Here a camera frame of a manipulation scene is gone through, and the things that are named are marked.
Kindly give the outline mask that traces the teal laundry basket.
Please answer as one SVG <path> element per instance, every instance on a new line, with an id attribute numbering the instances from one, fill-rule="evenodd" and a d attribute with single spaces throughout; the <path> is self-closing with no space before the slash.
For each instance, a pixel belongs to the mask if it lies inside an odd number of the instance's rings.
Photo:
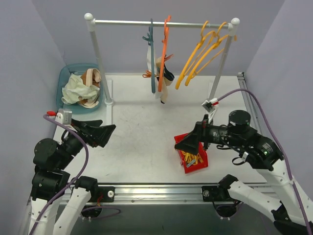
<path id="1" fill-rule="evenodd" d="M 102 99 L 102 78 L 97 64 L 70 64 L 61 69 L 56 95 L 58 108 L 87 114 L 99 108 Z"/>

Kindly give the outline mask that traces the pile of clothespins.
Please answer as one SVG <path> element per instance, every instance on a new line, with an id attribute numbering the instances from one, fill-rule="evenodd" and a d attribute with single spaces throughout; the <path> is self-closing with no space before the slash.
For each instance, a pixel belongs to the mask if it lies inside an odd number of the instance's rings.
<path id="1" fill-rule="evenodd" d="M 183 160 L 187 168 L 191 167 L 192 165 L 198 165 L 203 163 L 203 159 L 200 154 L 193 155 L 187 152 L 182 151 Z"/>

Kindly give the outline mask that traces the teal plastic hanger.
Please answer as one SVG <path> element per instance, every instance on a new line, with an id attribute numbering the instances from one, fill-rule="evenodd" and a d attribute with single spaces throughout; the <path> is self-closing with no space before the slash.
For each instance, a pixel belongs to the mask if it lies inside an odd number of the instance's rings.
<path id="1" fill-rule="evenodd" d="M 144 78 L 150 78 L 151 80 L 151 92 L 153 94 L 156 93 L 156 64 L 155 64 L 155 55 L 154 55 L 154 39 L 153 39 L 153 19 L 150 20 L 149 32 L 147 36 L 142 36 L 142 39 L 147 41 L 148 50 L 147 50 L 147 67 L 148 69 L 142 75 Z"/>

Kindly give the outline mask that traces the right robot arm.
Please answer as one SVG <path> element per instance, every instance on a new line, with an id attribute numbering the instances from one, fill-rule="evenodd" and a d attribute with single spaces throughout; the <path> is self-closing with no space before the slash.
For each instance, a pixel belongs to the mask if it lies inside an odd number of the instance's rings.
<path id="1" fill-rule="evenodd" d="M 248 163 L 271 186 L 276 197 L 267 196 L 226 175 L 218 182 L 217 195 L 222 200 L 233 199 L 254 208 L 272 221 L 283 235 L 311 235 L 313 233 L 313 202 L 288 174 L 287 158 L 270 138 L 260 135 L 250 126 L 247 111 L 235 110 L 228 116 L 228 125 L 209 123 L 208 115 L 195 124 L 194 129 L 175 144 L 176 150 L 198 154 L 199 144 L 225 145 L 234 150 L 241 164 Z"/>

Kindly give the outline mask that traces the aluminium frame rail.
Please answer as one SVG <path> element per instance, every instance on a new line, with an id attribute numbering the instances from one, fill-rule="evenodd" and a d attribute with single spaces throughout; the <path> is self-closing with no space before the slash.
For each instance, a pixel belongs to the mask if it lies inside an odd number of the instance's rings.
<path id="1" fill-rule="evenodd" d="M 112 202 L 101 205 L 199 205 L 210 203 L 210 194 L 217 195 L 217 184 L 99 184 L 101 188 L 113 187 Z"/>

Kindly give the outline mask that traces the yellow hanger outer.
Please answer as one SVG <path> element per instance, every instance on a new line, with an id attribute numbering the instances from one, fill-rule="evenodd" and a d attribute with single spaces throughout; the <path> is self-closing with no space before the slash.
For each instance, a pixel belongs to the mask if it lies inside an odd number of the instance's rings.
<path id="1" fill-rule="evenodd" d="M 212 30 L 215 31 L 214 37 L 208 36 L 202 46 L 199 49 L 193 59 L 199 55 L 189 72 L 184 77 L 184 85 L 188 86 L 192 79 L 199 75 L 209 64 L 212 63 L 217 57 L 221 57 L 220 69 L 222 70 L 225 64 L 225 57 L 229 51 L 232 42 L 237 40 L 237 30 L 240 20 L 233 18 L 231 22 L 223 22 L 216 25 Z"/>

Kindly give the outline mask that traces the orange plastic hanger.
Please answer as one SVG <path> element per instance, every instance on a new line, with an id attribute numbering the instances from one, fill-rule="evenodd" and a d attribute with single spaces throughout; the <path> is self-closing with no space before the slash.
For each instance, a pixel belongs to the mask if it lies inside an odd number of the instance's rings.
<path id="1" fill-rule="evenodd" d="M 159 80 L 158 80 L 158 92 L 162 91 L 165 55 L 166 55 L 168 36 L 169 36 L 169 27 L 167 26 L 167 23 L 171 20 L 171 17 L 172 17 L 171 15 L 168 15 L 167 19 L 164 21 L 164 38 L 162 40 L 163 48 L 162 48 L 162 56 L 161 56 L 161 63 L 160 63 Z"/>

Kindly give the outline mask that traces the yellow hanger inner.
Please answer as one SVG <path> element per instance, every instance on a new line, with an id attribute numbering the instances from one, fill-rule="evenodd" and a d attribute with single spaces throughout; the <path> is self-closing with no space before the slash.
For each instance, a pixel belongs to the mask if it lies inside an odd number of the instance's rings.
<path id="1" fill-rule="evenodd" d="M 214 30 L 211 30 L 209 31 L 206 35 L 204 35 L 204 30 L 205 30 L 205 27 L 207 26 L 207 24 L 209 24 L 209 21 L 205 21 L 205 23 L 203 24 L 202 28 L 201 28 L 201 32 L 200 32 L 200 41 L 197 43 L 196 47 L 194 48 L 193 52 L 191 53 L 191 55 L 189 56 L 187 62 L 185 63 L 180 75 L 179 75 L 179 78 L 176 82 L 176 85 L 175 85 L 175 89 L 178 90 L 179 87 L 180 87 L 180 84 L 181 82 L 183 81 L 184 77 L 186 76 L 186 74 L 189 72 L 189 70 L 191 69 L 191 67 L 193 66 L 193 64 L 195 63 L 195 61 L 198 59 L 199 55 L 195 58 L 195 60 L 193 61 L 197 51 L 199 49 L 202 48 L 206 38 L 208 36 L 211 35 L 211 38 L 214 37 L 214 35 L 216 34 Z"/>

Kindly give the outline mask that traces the orange clothespin on hanger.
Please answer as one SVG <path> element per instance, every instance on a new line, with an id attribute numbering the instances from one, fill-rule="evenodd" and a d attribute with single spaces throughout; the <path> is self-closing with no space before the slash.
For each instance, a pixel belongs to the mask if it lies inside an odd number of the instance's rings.
<path id="1" fill-rule="evenodd" d="M 151 78 L 152 77 L 152 72 L 149 71 L 149 70 L 146 70 L 145 73 L 142 75 L 142 77 L 144 77 L 144 78 Z"/>

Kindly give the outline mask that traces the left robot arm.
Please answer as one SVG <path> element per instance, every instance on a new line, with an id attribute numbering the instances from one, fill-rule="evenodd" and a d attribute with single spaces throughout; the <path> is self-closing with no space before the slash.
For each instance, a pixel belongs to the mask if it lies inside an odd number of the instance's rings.
<path id="1" fill-rule="evenodd" d="M 68 235 L 85 204 L 99 195 L 98 181 L 83 176 L 89 161 L 89 147 L 105 147 L 116 125 L 101 120 L 78 121 L 68 125 L 44 115 L 44 119 L 62 127 L 61 141 L 46 138 L 34 148 L 35 174 L 31 189 L 30 235 Z M 81 150 L 85 151 L 82 168 L 74 178 L 65 168 Z"/>

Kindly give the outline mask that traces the white clothes rack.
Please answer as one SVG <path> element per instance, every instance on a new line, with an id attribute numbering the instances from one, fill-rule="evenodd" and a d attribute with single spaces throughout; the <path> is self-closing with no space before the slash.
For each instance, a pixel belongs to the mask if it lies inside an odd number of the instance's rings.
<path id="1" fill-rule="evenodd" d="M 91 40 L 92 40 L 92 45 L 93 45 L 93 49 L 94 49 L 94 53 L 95 53 L 95 56 L 96 56 L 96 61 L 97 61 L 97 64 L 98 64 L 98 67 L 99 67 L 99 70 L 100 70 L 100 75 L 103 79 L 103 85 L 104 85 L 104 95 L 105 95 L 105 104 L 106 105 L 112 105 L 113 104 L 113 99 L 111 97 L 111 94 L 109 92 L 109 88 L 108 88 L 108 84 L 107 84 L 107 80 L 106 80 L 106 77 L 105 77 L 105 72 L 104 72 L 104 66 L 103 66 L 103 62 L 102 62 L 102 56 L 101 56 L 101 53 L 100 53 L 100 49 L 99 49 L 99 44 L 98 44 L 98 41 L 97 41 L 97 37 L 96 37 L 96 25 L 97 24 L 110 24 L 110 25 L 137 25 L 137 26 L 143 26 L 143 25 L 147 25 L 149 26 L 150 25 L 150 21 L 149 22 L 144 22 L 144 21 L 113 21 L 113 20 L 97 20 L 94 18 L 94 16 L 91 14 L 91 13 L 86 13 L 84 15 L 84 19 L 86 20 L 87 22 L 87 27 L 88 27 L 88 30 L 90 32 L 90 37 L 91 37 Z M 161 27 L 163 26 L 164 27 L 164 22 L 154 22 L 153 21 L 153 28 L 154 27 Z M 167 23 L 167 26 L 170 28 L 170 27 L 183 27 L 183 28 L 202 28 L 202 25 L 203 24 L 198 24 L 198 23 L 172 23 L 172 22 L 168 22 Z M 209 26 L 208 28 L 206 28 L 204 31 L 205 33 L 211 31 L 214 27 L 216 26 L 216 24 L 211 24 L 211 26 Z M 223 69 L 221 70 L 220 69 L 220 64 L 219 64 L 219 69 L 218 69 L 218 73 L 217 75 L 215 76 L 215 79 L 214 79 L 214 82 L 213 82 L 213 85 L 212 85 L 212 88 L 211 88 L 211 91 L 210 91 L 210 94 L 209 94 L 209 98 L 210 99 L 213 99 L 214 96 L 215 96 L 215 93 L 216 93 L 216 90 L 217 90 L 217 87 L 218 87 L 218 84 L 219 84 L 219 81 L 220 81 L 220 78 L 221 78 L 221 75 L 222 75 L 222 71 Z"/>

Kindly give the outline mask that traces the pink clothespin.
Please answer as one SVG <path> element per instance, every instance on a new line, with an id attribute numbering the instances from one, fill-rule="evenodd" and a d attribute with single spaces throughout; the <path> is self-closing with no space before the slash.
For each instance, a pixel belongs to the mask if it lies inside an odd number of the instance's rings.
<path id="1" fill-rule="evenodd" d="M 170 55 L 165 55 L 164 56 L 164 61 L 168 61 L 169 59 L 171 59 L 174 55 L 170 54 Z"/>

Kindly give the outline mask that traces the white underwear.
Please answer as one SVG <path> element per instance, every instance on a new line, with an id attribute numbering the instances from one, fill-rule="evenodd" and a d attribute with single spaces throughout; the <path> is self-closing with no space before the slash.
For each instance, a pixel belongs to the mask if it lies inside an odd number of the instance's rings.
<path id="1" fill-rule="evenodd" d="M 160 98 L 161 93 L 158 92 L 158 80 L 157 77 L 154 77 L 154 74 L 157 73 L 157 66 L 156 66 L 156 59 L 154 56 L 154 46 L 148 45 L 147 51 L 147 67 L 148 70 L 152 72 L 152 77 L 150 78 L 151 81 L 151 91 L 155 96 L 155 99 Z"/>

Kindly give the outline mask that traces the yellow hanger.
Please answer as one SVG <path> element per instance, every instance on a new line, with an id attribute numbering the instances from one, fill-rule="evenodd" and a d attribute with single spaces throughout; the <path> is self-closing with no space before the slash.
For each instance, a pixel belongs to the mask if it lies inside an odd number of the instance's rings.
<path id="1" fill-rule="evenodd" d="M 197 51 L 199 49 L 202 48 L 206 38 L 208 36 L 211 35 L 211 38 L 214 37 L 214 35 L 216 34 L 214 30 L 211 30 L 209 31 L 206 35 L 204 35 L 204 30 L 205 30 L 205 27 L 207 26 L 207 24 L 209 24 L 209 21 L 205 21 L 205 23 L 203 24 L 202 28 L 201 28 L 201 32 L 200 32 L 200 41 L 197 43 L 196 47 L 194 48 L 193 52 L 191 53 L 191 55 L 189 56 L 187 62 L 185 63 L 180 75 L 179 75 L 179 78 L 176 82 L 176 85 L 175 85 L 175 89 L 178 90 L 179 87 L 180 87 L 180 84 L 181 82 L 183 81 L 184 77 L 186 76 L 186 74 L 189 72 L 189 70 L 191 69 L 191 67 L 193 66 L 193 64 L 195 63 L 195 61 L 198 59 L 199 55 L 195 58 L 195 60 L 193 61 Z"/>
<path id="2" fill-rule="evenodd" d="M 214 37 L 208 36 L 202 46 L 199 49 L 193 59 L 199 55 L 189 72 L 184 77 L 184 85 L 188 86 L 192 79 L 199 75 L 209 64 L 212 63 L 217 57 L 221 57 L 220 69 L 222 70 L 225 64 L 225 57 L 229 51 L 232 42 L 237 40 L 237 30 L 240 20 L 233 18 L 231 22 L 223 22 L 216 25 L 212 30 L 215 31 Z"/>

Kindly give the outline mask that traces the beige pink garment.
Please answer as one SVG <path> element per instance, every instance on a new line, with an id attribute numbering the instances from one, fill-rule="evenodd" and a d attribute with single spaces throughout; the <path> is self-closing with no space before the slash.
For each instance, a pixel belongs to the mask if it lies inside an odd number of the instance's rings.
<path id="1" fill-rule="evenodd" d="M 81 75 L 83 86 L 79 91 L 78 103 L 84 108 L 94 108 L 98 105 L 100 95 L 100 71 L 96 68 L 87 69 L 83 75 Z"/>

